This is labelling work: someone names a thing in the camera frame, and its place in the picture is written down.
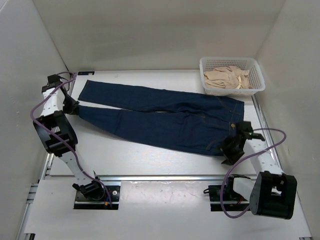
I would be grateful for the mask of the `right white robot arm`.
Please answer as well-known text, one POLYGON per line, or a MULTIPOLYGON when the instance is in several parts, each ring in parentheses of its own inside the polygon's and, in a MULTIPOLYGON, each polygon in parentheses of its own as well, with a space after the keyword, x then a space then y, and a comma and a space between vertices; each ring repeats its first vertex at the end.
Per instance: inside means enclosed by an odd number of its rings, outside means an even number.
POLYGON ((289 220, 294 213, 297 180, 293 175, 285 174, 271 156, 270 150, 281 145, 287 138, 283 138, 269 146, 264 147, 265 138, 254 130, 251 122, 242 121, 235 125, 235 135, 227 137, 219 146, 225 157, 224 164, 231 168, 226 173, 219 193, 221 209, 227 213, 224 204, 224 193, 230 200, 240 196, 248 201, 248 206, 238 215, 226 214, 231 219, 243 216, 247 211, 253 215, 273 217, 289 220), (246 176, 232 175, 232 171, 241 163, 250 160, 256 179, 246 176))

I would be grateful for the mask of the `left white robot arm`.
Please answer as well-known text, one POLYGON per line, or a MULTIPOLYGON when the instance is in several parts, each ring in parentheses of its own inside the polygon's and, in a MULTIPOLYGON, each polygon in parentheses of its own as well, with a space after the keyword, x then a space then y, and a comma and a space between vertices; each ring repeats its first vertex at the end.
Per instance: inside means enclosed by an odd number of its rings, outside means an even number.
POLYGON ((30 117, 45 150, 62 160, 75 176, 77 183, 72 187, 85 198, 99 201, 106 196, 105 187, 96 174, 89 175, 81 166, 76 153, 78 138, 66 117, 79 114, 79 102, 65 88, 71 82, 60 74, 48 76, 41 89, 43 101, 31 110, 30 117))

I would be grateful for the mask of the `dark blue denim trousers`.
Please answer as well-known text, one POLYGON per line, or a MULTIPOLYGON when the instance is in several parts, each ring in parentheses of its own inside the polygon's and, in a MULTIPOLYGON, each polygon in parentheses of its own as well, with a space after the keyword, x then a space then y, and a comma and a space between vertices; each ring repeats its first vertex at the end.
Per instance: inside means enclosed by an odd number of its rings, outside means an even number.
POLYGON ((243 101, 226 96, 88 80, 79 117, 118 138, 174 151, 220 156, 243 121, 243 101))

